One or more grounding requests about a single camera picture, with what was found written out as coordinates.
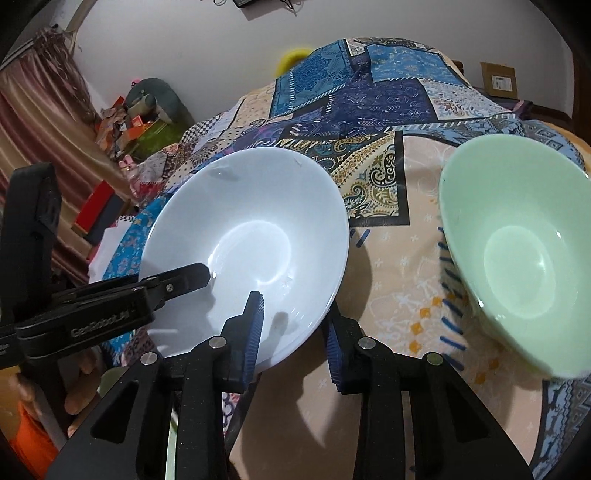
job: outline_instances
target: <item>bed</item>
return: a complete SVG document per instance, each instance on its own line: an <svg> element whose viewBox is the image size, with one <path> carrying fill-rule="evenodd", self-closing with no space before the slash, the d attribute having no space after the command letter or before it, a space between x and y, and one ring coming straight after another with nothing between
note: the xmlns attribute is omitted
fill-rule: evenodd
<svg viewBox="0 0 591 480"><path fill-rule="evenodd" d="M482 96L428 45L339 40L141 165L142 211L129 221L104 278L138 272L159 212L205 165L253 147L301 152L329 172L349 214L341 312L394 351L442 353L541 479L580 429L591 379L543 380L471 321L441 228L437 189L454 149L485 134L532 138L582 169L589 158L589 147L574 135L522 121ZM142 331L110 348L114 358L124 349L132 361L147 342ZM225 398L227 422L236 400ZM350 478L358 408L358 399L340 397L330 385L320 339L313 336L262 376L230 459L242 478ZM410 465L410 444L408 452Z"/></svg>

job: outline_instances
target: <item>pink curtain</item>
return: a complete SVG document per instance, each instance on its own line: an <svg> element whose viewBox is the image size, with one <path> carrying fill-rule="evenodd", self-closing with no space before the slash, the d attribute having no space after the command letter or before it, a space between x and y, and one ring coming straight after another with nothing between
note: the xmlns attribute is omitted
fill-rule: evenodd
<svg viewBox="0 0 591 480"><path fill-rule="evenodd" d="M47 29L0 72L0 205L16 168L53 163L63 197L56 267L87 281L90 245L70 228L96 186L106 180L123 198L129 187L95 143L96 112L62 33Z"/></svg>

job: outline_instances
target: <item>mint green bowl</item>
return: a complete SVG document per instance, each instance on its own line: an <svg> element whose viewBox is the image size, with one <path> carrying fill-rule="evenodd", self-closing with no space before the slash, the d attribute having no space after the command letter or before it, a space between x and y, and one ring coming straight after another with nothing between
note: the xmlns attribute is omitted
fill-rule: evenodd
<svg viewBox="0 0 591 480"><path fill-rule="evenodd" d="M528 138L459 147L439 184L450 252L484 330L548 375L591 372L591 183Z"/></svg>

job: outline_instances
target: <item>orange clothing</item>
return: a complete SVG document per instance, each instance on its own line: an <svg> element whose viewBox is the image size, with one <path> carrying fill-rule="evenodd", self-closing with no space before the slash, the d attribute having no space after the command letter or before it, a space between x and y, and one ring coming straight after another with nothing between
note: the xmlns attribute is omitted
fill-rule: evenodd
<svg viewBox="0 0 591 480"><path fill-rule="evenodd" d="M57 456L57 448L41 424L29 416L21 403L18 404L18 412L21 424L10 445L37 480L43 480Z"/></svg>

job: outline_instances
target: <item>white bowl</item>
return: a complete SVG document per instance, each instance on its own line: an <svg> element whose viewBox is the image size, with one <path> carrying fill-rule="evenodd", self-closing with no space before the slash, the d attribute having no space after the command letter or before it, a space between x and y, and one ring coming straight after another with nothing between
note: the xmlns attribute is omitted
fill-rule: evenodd
<svg viewBox="0 0 591 480"><path fill-rule="evenodd" d="M150 336L164 356L188 352L260 291L265 323L256 371L272 367L326 315L348 246L343 199L313 160L282 148L220 158L180 187L148 237L140 278L194 262L212 273L207 288L156 311Z"/></svg>

